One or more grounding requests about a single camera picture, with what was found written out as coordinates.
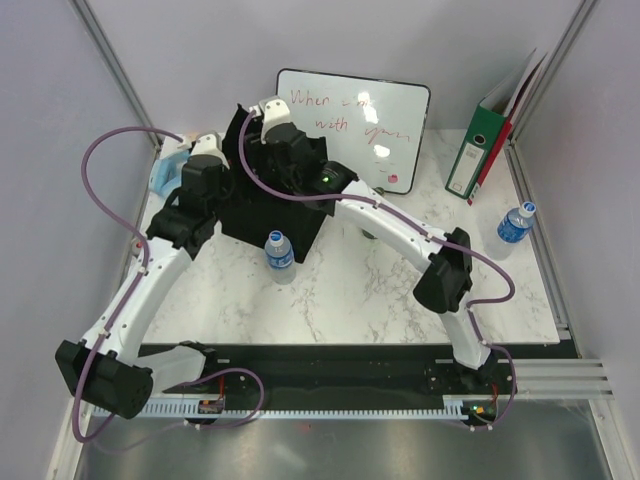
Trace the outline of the black canvas bag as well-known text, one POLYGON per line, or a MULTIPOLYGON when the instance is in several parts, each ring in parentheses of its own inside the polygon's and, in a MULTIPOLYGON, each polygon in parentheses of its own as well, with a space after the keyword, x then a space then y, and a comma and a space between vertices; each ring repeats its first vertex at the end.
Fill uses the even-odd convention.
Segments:
MULTIPOLYGON (((229 171, 223 181, 223 190, 229 197, 217 211, 222 233, 262 248, 269 233, 279 230, 291 241, 295 261, 302 263, 326 214, 300 202, 271 195, 251 180, 239 156, 240 129, 248 115, 247 110, 238 106, 222 141, 222 151, 229 163, 229 171)), ((248 166, 267 186, 281 193, 293 194, 295 184, 289 180, 291 171, 279 168, 278 159, 268 145, 261 143, 260 134, 261 122, 254 118, 247 127, 244 140, 248 166)))

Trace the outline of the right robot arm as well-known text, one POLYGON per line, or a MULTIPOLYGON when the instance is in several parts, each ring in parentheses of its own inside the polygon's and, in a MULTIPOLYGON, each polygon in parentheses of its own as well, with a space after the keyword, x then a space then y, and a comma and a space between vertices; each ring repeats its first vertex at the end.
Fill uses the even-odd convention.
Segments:
POLYGON ((458 368, 467 375, 487 376, 497 359, 471 311, 475 254, 468 233, 419 222, 346 166, 317 152, 316 143, 291 121, 264 125, 264 157, 249 170, 273 196, 347 220, 408 260, 420 274, 413 296, 439 316, 458 368))

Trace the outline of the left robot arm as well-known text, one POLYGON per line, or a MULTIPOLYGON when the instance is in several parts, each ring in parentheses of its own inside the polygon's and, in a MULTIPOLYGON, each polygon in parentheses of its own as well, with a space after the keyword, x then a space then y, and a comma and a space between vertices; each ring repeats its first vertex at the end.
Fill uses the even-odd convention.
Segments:
POLYGON ((203 373, 213 351, 197 342, 145 357, 139 349, 164 298, 213 236, 228 172, 221 153, 195 154, 183 166, 181 186, 171 195, 177 202, 153 217, 135 271, 83 338, 63 341, 55 353, 72 395, 131 419, 152 395, 203 373))

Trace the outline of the blue label water bottle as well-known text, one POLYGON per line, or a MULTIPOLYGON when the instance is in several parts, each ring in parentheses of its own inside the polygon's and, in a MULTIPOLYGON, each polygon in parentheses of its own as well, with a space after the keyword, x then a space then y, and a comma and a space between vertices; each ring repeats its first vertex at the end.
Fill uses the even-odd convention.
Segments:
POLYGON ((295 256, 288 237, 281 231, 271 231, 264 245, 267 266, 273 280, 280 285, 295 279, 295 256))

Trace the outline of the green glass Perrier bottle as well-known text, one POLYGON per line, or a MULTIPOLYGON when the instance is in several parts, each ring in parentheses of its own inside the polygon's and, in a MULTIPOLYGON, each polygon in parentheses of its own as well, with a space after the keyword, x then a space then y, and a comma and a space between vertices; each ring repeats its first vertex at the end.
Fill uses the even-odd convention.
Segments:
POLYGON ((376 236, 376 235, 372 234, 371 232, 369 232, 369 231, 367 231, 367 230, 364 230, 364 229, 363 229, 363 230, 362 230, 362 234, 363 234, 363 236, 364 236, 364 237, 366 237, 367 239, 370 239, 370 240, 376 240, 376 239, 377 239, 377 236, 376 236))

